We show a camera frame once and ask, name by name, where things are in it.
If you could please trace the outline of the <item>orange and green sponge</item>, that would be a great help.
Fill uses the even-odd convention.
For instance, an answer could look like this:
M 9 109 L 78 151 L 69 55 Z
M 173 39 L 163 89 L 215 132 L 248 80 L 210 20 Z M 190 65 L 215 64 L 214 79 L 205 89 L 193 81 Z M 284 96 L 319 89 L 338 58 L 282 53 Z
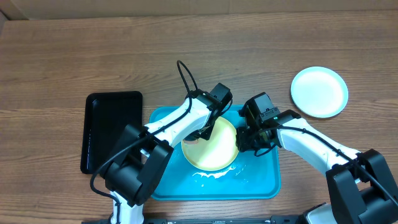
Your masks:
M 198 143 L 198 139 L 195 139 L 195 140 L 192 140 L 192 141 L 184 139 L 183 142 L 185 144 L 197 144 Z

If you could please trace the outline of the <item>yellow plate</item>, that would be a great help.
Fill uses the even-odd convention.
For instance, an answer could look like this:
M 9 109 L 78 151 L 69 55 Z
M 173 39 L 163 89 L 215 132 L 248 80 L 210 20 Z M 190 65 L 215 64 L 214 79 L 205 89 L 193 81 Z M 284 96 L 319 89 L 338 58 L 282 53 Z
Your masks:
M 219 117 L 209 140 L 196 143 L 181 142 L 183 155 L 191 165 L 205 171 L 216 171 L 230 165 L 238 155 L 236 129 L 225 118 Z

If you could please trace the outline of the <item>light blue plate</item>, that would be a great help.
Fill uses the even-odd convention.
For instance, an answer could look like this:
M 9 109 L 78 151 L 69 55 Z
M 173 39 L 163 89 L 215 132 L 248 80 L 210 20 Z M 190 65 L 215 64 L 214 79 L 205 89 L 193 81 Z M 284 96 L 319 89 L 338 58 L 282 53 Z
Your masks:
M 349 91 L 345 81 L 326 67 L 308 67 L 298 72 L 290 87 L 298 109 L 315 118 L 331 118 L 344 110 Z

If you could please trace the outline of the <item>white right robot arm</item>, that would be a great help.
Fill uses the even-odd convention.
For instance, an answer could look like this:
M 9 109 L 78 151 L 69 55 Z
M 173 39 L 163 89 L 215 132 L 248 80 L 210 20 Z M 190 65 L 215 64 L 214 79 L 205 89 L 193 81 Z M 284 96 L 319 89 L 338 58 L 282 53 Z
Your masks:
M 266 93 L 239 110 L 246 125 L 237 129 L 240 152 L 256 157 L 281 147 L 295 153 L 326 177 L 330 203 L 313 207 L 297 223 L 394 223 L 397 184 L 383 155 L 359 152 L 325 136 L 298 113 L 279 111 Z

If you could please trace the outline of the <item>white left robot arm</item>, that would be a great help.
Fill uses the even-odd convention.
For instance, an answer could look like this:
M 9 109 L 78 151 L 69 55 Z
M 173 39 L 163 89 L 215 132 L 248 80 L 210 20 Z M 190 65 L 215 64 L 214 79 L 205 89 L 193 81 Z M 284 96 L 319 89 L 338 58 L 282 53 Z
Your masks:
M 189 91 L 183 104 L 145 126 L 129 124 L 111 156 L 99 168 L 114 203 L 110 223 L 139 223 L 136 213 L 154 193 L 174 147 L 183 139 L 210 138 L 215 121 L 232 100 L 231 90 L 218 83 L 210 92 Z

